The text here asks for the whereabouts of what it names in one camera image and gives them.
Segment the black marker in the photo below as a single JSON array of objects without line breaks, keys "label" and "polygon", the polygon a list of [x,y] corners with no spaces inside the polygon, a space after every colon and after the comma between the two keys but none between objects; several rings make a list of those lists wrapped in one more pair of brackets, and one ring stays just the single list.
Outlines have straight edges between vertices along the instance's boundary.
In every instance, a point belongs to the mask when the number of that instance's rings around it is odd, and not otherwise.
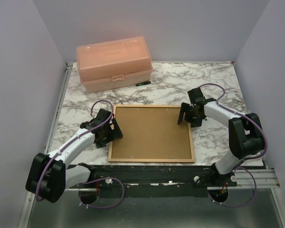
[{"label": "black marker", "polygon": [[143,85],[148,85],[148,84],[151,84],[151,82],[150,81],[142,82],[142,83],[136,84],[136,86],[143,86]]}]

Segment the box lid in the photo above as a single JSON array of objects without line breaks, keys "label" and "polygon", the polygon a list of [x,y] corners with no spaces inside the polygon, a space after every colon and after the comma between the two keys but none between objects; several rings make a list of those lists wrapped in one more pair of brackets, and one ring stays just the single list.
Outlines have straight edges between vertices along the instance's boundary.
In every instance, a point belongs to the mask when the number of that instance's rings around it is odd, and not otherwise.
[{"label": "box lid", "polygon": [[118,78],[152,69],[143,37],[80,46],[76,49],[81,82]]}]

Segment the brown board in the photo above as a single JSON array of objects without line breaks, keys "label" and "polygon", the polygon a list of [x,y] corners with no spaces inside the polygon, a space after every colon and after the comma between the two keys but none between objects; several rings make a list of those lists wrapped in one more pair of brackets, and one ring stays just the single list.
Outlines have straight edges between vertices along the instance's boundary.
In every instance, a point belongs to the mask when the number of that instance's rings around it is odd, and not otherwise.
[{"label": "brown board", "polygon": [[177,105],[114,106],[123,138],[110,143],[109,162],[195,162],[190,124],[177,125]]}]

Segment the translucent orange container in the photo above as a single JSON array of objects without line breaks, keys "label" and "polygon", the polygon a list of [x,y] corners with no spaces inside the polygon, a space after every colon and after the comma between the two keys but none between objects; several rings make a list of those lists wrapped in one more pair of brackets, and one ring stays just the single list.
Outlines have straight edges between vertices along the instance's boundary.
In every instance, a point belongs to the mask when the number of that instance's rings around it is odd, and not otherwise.
[{"label": "translucent orange container", "polygon": [[143,37],[79,46],[76,53],[80,82],[89,93],[149,81],[153,71]]}]

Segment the white wall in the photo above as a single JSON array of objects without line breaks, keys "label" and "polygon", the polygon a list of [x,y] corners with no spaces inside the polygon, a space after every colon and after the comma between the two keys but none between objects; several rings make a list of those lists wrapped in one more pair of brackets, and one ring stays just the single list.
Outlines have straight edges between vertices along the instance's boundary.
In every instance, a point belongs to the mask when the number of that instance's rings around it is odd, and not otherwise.
[{"label": "white wall", "polygon": [[285,0],[270,0],[235,70],[248,108],[260,116],[285,201]]},{"label": "white wall", "polygon": [[0,228],[17,227],[65,68],[33,2],[0,0]]},{"label": "white wall", "polygon": [[268,0],[34,0],[66,62],[77,46],[145,36],[153,60],[232,61]]}]

